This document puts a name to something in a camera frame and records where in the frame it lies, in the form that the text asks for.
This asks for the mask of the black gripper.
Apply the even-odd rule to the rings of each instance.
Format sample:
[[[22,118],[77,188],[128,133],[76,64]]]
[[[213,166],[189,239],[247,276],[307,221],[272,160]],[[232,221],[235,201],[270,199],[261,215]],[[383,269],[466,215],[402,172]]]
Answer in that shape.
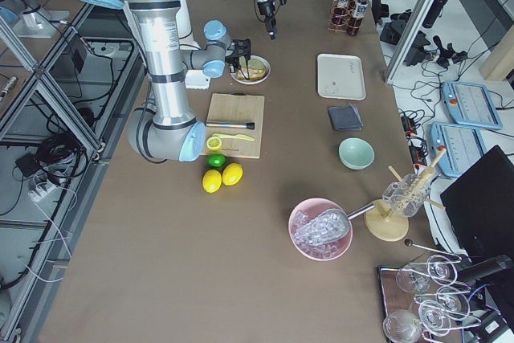
[[[259,13],[264,17],[264,21],[267,23],[267,33],[271,40],[276,38],[276,8],[275,2],[279,1],[281,6],[287,3],[287,0],[256,0],[259,8]]]
[[[225,62],[229,65],[230,74],[235,74],[241,68],[240,66],[240,58],[233,54],[234,44],[230,45],[229,50],[226,53]]]

